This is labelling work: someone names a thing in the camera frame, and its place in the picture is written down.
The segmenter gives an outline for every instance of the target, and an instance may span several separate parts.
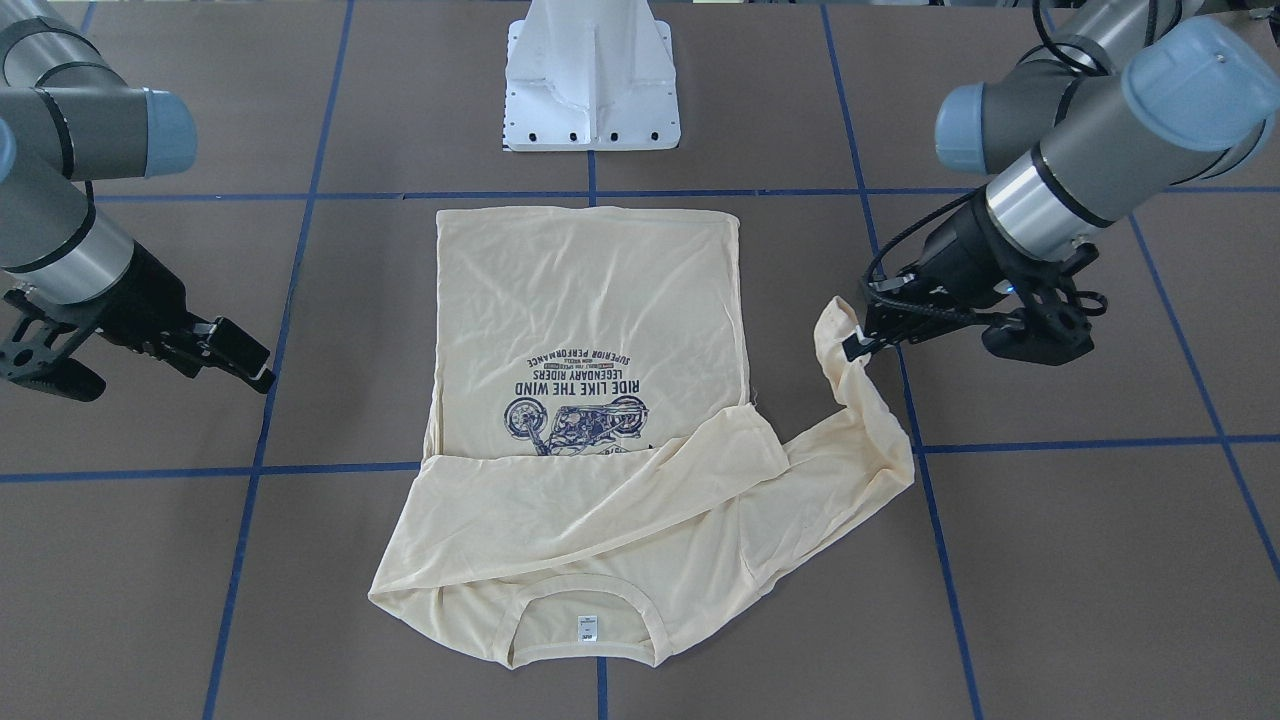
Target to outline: light blue joint cap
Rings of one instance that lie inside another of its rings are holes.
[[[18,138],[13,136],[9,123],[0,119],[0,182],[9,177],[13,161],[18,158]]]
[[[987,174],[982,143],[982,94],[986,85],[961,85],[938,109],[933,146],[938,160],[952,170]]]
[[[1208,17],[1183,20],[1134,55],[1120,85],[1151,132],[1202,152],[1240,142],[1280,108],[1280,78]]]
[[[147,94],[147,169],[145,177],[172,176],[196,161],[196,120],[182,97],[163,90]]]

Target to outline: clothing tag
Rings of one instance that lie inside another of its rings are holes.
[[[596,621],[595,615],[579,615],[577,616],[577,642],[594,643],[599,635],[596,629],[599,628],[599,621]]]

